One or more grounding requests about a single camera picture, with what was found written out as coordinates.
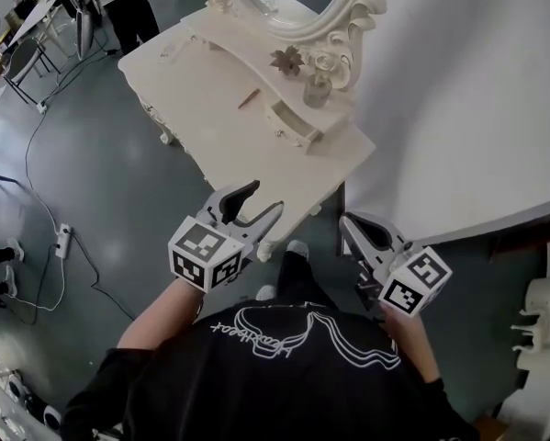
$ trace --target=metal chair leg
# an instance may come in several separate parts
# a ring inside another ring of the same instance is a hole
[[[26,103],[26,105],[28,105],[28,101],[17,91],[16,86],[12,82],[10,82],[7,77],[3,77],[3,78],[6,79],[6,83],[9,86],[11,86],[12,90],[16,92],[17,96],[19,96],[24,101],[24,103]]]
[[[46,72],[50,73],[51,69],[48,68],[48,65],[46,65],[46,63],[44,62],[44,59],[42,59],[42,56],[39,57],[39,61],[42,62],[42,65],[46,69]]]
[[[30,95],[28,95],[24,90],[22,90],[21,86],[16,85],[16,88],[17,88],[21,93],[23,93],[23,94],[24,94],[24,95],[25,95],[34,105],[37,105],[37,104],[38,104],[38,102],[37,102],[34,98],[32,98],[32,97],[31,97]]]
[[[56,65],[54,65],[54,63],[51,61],[51,58],[46,55],[46,52],[41,51],[41,53],[46,58],[46,60],[51,63],[51,66],[54,67],[54,70],[57,72],[57,74],[60,75],[61,71],[58,70],[58,67]]]

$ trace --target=white backdrop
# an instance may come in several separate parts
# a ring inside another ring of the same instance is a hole
[[[346,208],[450,240],[550,212],[550,0],[387,0],[355,118],[376,144]]]

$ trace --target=ornate mirror frame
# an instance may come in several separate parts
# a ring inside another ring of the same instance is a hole
[[[387,11],[385,0],[332,0],[314,20],[289,25],[272,19],[260,0],[208,0],[208,5],[224,14],[240,18],[262,31],[296,46],[304,62],[329,74],[332,85],[348,90],[360,76],[362,35],[376,27],[372,15]]]

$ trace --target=small glass jar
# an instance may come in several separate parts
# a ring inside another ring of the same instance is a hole
[[[331,80],[326,73],[316,69],[305,83],[303,102],[309,107],[323,107],[331,94]]]

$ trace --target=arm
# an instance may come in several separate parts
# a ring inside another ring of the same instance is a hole
[[[162,342],[189,327],[205,294],[176,279],[152,305],[129,326],[118,348],[154,350]]]
[[[430,340],[418,314],[406,317],[387,305],[381,304],[385,313],[387,332],[395,340],[399,349],[405,353],[419,371],[423,381],[428,384],[440,378],[440,369],[433,355]]]
[[[103,431],[121,422],[131,382],[153,350],[193,323],[204,295],[177,279],[128,327],[118,349],[109,351],[94,379],[68,404],[61,427],[64,441],[93,439],[93,429]]]
[[[429,424],[436,439],[478,441],[477,430],[456,413],[448,401],[421,316],[409,318],[387,305],[381,304],[381,308],[385,313],[388,334],[425,382],[422,396],[428,404]]]

